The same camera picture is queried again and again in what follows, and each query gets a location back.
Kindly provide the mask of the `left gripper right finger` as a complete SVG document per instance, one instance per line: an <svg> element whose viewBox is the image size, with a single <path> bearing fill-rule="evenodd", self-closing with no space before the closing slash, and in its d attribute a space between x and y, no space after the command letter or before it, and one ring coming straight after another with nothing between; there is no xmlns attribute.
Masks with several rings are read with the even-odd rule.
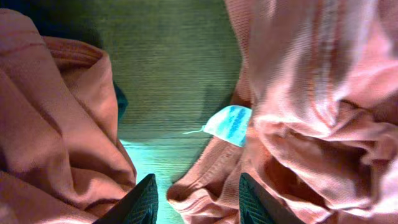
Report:
<svg viewBox="0 0 398 224"><path fill-rule="evenodd" d="M241 224L304 224L248 173L239 179L239 211Z"/></svg>

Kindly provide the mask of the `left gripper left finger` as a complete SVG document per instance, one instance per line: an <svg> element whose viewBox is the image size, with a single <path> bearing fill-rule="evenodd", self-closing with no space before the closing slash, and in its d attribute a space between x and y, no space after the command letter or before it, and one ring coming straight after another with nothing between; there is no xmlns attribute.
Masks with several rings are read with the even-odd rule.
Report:
<svg viewBox="0 0 398 224"><path fill-rule="evenodd" d="M155 174L148 174L93 224L156 224L158 209L159 194Z"/></svg>

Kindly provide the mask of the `orange soccer t-shirt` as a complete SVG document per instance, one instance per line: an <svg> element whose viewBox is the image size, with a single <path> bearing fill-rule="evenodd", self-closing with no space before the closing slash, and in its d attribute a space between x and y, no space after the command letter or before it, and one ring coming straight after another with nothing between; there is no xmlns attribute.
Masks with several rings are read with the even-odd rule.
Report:
<svg viewBox="0 0 398 224"><path fill-rule="evenodd" d="M185 223L239 223L249 174L304 223L397 222L397 2L226 1L246 143L213 136L167 191Z"/></svg>

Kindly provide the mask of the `dark navy folded garment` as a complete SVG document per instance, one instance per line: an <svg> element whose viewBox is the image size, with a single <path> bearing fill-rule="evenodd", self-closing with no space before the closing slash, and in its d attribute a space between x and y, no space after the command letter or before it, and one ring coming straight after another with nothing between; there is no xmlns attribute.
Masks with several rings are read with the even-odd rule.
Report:
<svg viewBox="0 0 398 224"><path fill-rule="evenodd" d="M118 103L118 121L120 121L122 120L129 103L122 89L120 89L120 87L115 82L113 82L113 85Z"/></svg>

